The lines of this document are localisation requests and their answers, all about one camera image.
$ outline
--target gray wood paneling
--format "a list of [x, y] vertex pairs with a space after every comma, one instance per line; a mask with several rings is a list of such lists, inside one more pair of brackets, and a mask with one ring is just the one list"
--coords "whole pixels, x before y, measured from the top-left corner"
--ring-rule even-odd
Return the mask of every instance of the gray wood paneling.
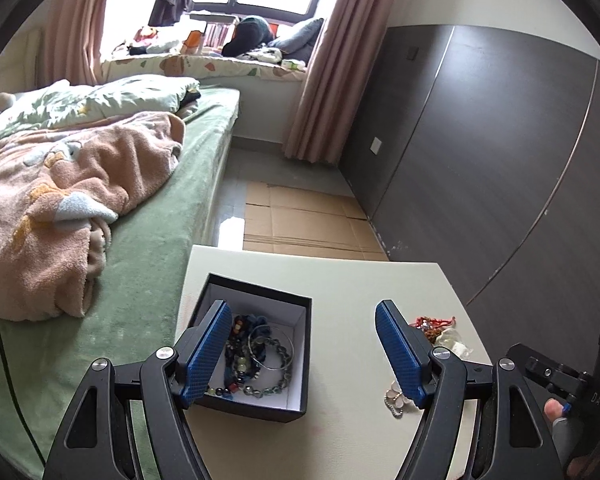
[[439, 263], [467, 302], [552, 192], [582, 125], [595, 63], [535, 36], [456, 27], [372, 219], [390, 258]]
[[492, 358], [523, 342], [592, 371], [600, 329], [600, 66], [582, 138], [547, 215], [467, 311]]
[[[446, 25], [387, 30], [340, 162], [370, 216], [411, 138], [451, 30]], [[369, 149], [374, 137], [382, 140], [378, 155]]]

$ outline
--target silver bolt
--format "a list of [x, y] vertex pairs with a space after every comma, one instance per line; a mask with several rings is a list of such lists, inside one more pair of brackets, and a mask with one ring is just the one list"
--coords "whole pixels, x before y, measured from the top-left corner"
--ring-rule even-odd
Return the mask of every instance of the silver bolt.
[[436, 359], [449, 359], [451, 357], [451, 352], [444, 348], [443, 346], [436, 346], [433, 349], [433, 357]]
[[512, 371], [513, 368], [516, 367], [515, 363], [507, 357], [503, 357], [502, 359], [500, 359], [500, 362], [498, 364], [500, 365], [500, 368], [506, 370], [507, 372]]
[[155, 351], [155, 356], [158, 359], [168, 359], [173, 355], [173, 348], [170, 346], [163, 346], [162, 348]]
[[99, 372], [100, 370], [104, 370], [107, 367], [107, 364], [107, 360], [104, 357], [101, 357], [91, 363], [91, 369]]

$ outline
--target baseboard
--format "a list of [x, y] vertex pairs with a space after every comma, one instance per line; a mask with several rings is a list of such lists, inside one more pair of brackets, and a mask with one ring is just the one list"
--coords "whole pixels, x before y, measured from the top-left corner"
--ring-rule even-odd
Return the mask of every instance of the baseboard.
[[231, 147], [248, 152], [282, 154], [282, 143], [270, 142], [270, 140], [249, 139], [248, 137], [232, 137]]

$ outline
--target tabletop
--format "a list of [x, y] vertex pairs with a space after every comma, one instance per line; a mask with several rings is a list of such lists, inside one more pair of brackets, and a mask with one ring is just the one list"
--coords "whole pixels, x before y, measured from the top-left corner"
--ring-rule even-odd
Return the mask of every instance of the tabletop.
[[[288, 424], [193, 406], [187, 420], [214, 480], [394, 480], [420, 422], [415, 407], [401, 419], [384, 405], [394, 380], [376, 335], [374, 311], [393, 300], [404, 318], [450, 318], [470, 359], [490, 364], [462, 304], [437, 264], [330, 260], [193, 247], [177, 335], [186, 328], [207, 275], [313, 299], [306, 415]], [[464, 405], [448, 478], [464, 473], [475, 401]]]

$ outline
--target window frame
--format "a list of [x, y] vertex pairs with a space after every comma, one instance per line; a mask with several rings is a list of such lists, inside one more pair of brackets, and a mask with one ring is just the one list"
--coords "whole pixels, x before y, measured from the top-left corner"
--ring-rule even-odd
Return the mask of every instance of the window frame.
[[238, 14], [239, 16], [248, 16], [254, 14], [262, 16], [268, 22], [288, 23], [294, 25], [303, 20], [308, 20], [315, 15], [320, 0], [311, 0], [305, 14], [298, 14], [289, 10], [274, 9], [272, 7], [262, 7], [250, 4], [238, 3], [238, 0], [229, 0], [225, 4], [210, 2], [194, 2], [194, 10], [208, 10], [208, 12], [224, 12], [225, 14]]

